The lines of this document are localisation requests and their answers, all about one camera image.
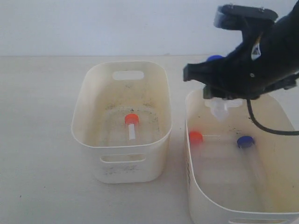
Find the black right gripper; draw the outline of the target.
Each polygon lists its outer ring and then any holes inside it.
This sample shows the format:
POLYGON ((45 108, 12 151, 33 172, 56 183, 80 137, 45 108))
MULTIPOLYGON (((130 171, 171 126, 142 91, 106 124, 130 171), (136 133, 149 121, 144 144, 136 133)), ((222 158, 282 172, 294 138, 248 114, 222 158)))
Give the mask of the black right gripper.
POLYGON ((297 85, 297 36, 255 35, 226 57, 189 63, 183 81, 205 84, 205 98, 250 98, 297 85))

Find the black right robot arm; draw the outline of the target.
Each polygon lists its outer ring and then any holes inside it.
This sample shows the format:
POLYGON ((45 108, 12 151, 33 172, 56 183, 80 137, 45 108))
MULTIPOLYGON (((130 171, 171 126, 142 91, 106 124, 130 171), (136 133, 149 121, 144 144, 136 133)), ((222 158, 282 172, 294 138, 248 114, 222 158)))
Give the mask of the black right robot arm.
POLYGON ((242 42, 225 57, 184 67, 183 80, 205 84, 208 96, 256 99, 295 85, 299 71, 299 6, 284 17, 270 9, 222 5, 215 26, 238 30, 242 42))

